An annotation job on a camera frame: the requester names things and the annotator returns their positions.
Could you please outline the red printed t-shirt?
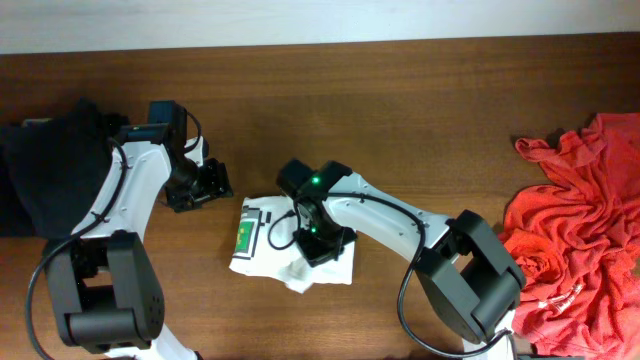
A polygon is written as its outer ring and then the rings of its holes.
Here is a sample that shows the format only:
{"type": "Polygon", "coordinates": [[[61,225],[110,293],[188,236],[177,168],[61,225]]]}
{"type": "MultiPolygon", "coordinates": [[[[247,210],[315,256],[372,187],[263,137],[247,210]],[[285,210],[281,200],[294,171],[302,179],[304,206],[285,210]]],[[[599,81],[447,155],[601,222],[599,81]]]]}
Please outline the red printed t-shirt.
{"type": "Polygon", "coordinates": [[[510,202],[499,238],[526,286],[513,320],[540,355],[639,353],[639,116],[603,114],[515,149],[549,182],[510,202]]]}

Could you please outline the white t-shirt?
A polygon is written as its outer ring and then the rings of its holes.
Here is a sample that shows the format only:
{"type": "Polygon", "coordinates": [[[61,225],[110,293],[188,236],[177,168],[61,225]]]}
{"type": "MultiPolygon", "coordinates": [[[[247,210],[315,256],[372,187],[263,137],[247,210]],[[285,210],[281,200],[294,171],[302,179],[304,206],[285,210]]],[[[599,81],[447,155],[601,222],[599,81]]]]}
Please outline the white t-shirt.
{"type": "Polygon", "coordinates": [[[314,284],[350,285],[355,246],[348,245],[336,260],[312,267],[292,242],[296,229],[293,202],[289,198],[244,199],[229,268],[241,275],[281,281],[300,294],[314,284]]]}

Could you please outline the folded black clothes stack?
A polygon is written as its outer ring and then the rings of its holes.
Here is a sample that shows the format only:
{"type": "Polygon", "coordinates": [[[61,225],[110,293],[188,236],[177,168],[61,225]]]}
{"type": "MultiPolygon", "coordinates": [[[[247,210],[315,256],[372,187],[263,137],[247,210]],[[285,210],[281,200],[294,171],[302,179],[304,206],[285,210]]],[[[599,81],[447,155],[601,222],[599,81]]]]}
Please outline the folded black clothes stack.
{"type": "Polygon", "coordinates": [[[129,118],[79,101],[64,116],[1,127],[1,235],[64,238],[83,220],[110,170],[108,139],[129,118]]]}

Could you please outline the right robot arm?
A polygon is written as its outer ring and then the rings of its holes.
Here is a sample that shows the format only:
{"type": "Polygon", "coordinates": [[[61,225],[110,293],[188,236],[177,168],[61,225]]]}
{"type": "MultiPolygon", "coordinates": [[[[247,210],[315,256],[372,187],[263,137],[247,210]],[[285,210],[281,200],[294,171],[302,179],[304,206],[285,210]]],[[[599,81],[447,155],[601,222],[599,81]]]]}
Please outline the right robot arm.
{"type": "Polygon", "coordinates": [[[450,359],[516,358],[511,322],[525,276],[480,215],[421,210],[335,161],[313,170],[293,159],[277,184],[293,202],[293,238],[310,266],[338,259],[363,233],[409,263],[396,302],[399,320],[406,320],[404,299],[416,277],[439,319],[473,346],[447,353],[420,340],[425,350],[450,359]]]}

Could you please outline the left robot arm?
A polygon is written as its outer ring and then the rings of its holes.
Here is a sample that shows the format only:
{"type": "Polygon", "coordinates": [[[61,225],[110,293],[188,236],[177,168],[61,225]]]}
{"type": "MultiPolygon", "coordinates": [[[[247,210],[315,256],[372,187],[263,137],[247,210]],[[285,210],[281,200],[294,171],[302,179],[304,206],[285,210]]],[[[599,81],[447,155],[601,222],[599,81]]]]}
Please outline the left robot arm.
{"type": "Polygon", "coordinates": [[[50,242],[45,273],[58,334],[70,347],[130,359],[197,359],[165,325],[165,299],[143,245],[160,192],[175,212],[233,194],[226,167],[183,125],[125,126],[89,212],[50,242]]]}

